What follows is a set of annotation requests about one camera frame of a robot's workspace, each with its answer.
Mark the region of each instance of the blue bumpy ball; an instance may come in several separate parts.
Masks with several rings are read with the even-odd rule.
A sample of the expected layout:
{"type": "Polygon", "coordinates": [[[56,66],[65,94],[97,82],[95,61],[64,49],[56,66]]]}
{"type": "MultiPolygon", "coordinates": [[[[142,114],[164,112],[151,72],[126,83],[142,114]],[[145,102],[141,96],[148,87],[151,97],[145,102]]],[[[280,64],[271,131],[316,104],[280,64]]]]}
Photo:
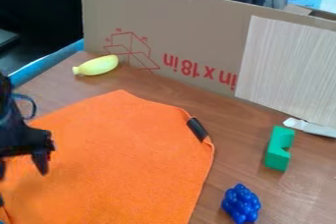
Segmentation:
{"type": "Polygon", "coordinates": [[[254,222],[261,209],[259,198],[242,184],[229,189],[222,201],[222,208],[237,224],[254,222]]]}

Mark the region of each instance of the orange towel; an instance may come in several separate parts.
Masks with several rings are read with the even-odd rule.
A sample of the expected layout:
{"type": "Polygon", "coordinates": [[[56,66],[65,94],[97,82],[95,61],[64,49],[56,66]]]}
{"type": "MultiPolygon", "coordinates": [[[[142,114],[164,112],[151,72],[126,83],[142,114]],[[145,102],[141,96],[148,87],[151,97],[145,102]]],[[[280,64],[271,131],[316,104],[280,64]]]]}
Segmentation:
{"type": "Polygon", "coordinates": [[[119,90],[35,120],[57,150],[45,177],[29,156],[7,160],[0,192],[10,222],[188,223],[214,149],[189,118],[119,90]]]}

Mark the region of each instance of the yellow toy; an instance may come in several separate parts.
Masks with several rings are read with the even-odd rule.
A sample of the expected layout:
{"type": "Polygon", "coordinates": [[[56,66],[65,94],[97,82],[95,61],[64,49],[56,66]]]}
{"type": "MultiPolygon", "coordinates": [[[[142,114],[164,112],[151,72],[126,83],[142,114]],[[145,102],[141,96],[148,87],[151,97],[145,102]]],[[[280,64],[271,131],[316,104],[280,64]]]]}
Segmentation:
{"type": "Polygon", "coordinates": [[[78,67],[73,67],[75,75],[95,76],[112,71],[118,66],[116,55],[106,55],[89,60],[78,67]]]}

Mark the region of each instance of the box diagram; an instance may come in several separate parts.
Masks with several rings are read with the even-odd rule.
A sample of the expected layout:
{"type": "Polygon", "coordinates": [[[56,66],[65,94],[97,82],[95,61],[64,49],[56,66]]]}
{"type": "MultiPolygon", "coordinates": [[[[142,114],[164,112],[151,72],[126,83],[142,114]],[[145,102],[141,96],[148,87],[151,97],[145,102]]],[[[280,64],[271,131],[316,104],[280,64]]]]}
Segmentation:
{"type": "Polygon", "coordinates": [[[151,48],[132,31],[113,33],[106,38],[104,49],[119,57],[121,62],[132,67],[153,73],[160,67],[150,59],[151,48]]]}

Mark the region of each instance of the wood grain panel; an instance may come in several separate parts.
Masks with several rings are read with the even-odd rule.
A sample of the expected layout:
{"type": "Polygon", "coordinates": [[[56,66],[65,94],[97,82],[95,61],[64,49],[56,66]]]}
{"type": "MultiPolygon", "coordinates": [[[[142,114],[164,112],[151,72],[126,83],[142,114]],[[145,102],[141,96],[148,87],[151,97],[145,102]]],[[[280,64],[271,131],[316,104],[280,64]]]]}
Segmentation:
{"type": "Polygon", "coordinates": [[[288,117],[285,114],[127,66],[98,77],[74,77],[72,67],[91,57],[78,53],[18,91],[36,100],[39,115],[87,97],[124,89],[138,97],[179,106],[197,116],[216,150],[191,224],[233,223],[220,209],[220,202],[224,192],[238,182],[259,195],[263,204],[259,224],[334,223],[334,141],[298,132],[287,172],[267,169],[262,164],[263,153],[273,125],[281,125],[288,117]]]}
{"type": "Polygon", "coordinates": [[[336,32],[252,17],[236,96],[336,128],[336,32]]]}

